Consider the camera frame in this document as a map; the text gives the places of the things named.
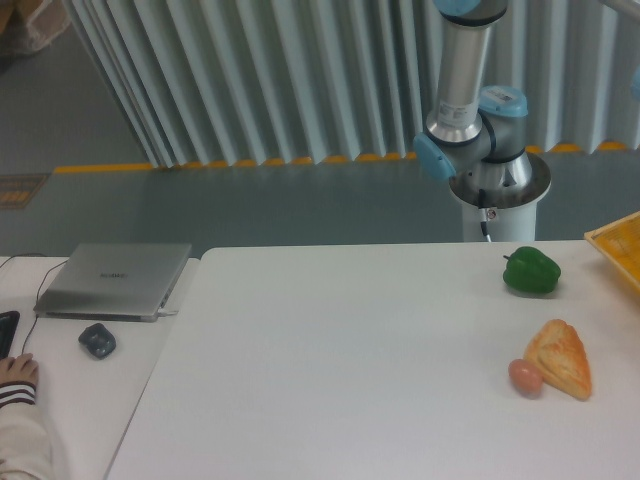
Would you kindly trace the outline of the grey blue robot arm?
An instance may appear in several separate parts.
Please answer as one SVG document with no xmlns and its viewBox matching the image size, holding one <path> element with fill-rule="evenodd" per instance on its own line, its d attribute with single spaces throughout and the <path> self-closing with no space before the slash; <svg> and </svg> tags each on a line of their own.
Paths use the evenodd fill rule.
<svg viewBox="0 0 640 480">
<path fill-rule="evenodd" d="M 415 152 L 447 179 L 496 154 L 499 139 L 593 152 L 639 145 L 635 1 L 439 1 L 435 100 Z"/>
</svg>

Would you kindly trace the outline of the person's hand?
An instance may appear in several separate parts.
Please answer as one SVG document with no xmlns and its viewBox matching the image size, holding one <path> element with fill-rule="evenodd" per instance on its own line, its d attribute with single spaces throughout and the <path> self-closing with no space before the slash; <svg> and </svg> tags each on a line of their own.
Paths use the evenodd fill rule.
<svg viewBox="0 0 640 480">
<path fill-rule="evenodd" d="M 0 361 L 0 384 L 29 384 L 36 387 L 39 383 L 39 364 L 30 353 L 17 357 L 7 357 Z"/>
</svg>

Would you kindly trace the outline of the cream striped sleeve forearm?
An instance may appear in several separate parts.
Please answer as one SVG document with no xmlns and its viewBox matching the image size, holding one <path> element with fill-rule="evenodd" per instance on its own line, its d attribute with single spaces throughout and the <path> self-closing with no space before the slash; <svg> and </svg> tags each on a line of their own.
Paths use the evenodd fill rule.
<svg viewBox="0 0 640 480">
<path fill-rule="evenodd" d="M 1 384 L 1 478 L 55 479 L 52 443 L 34 384 Z"/>
</svg>

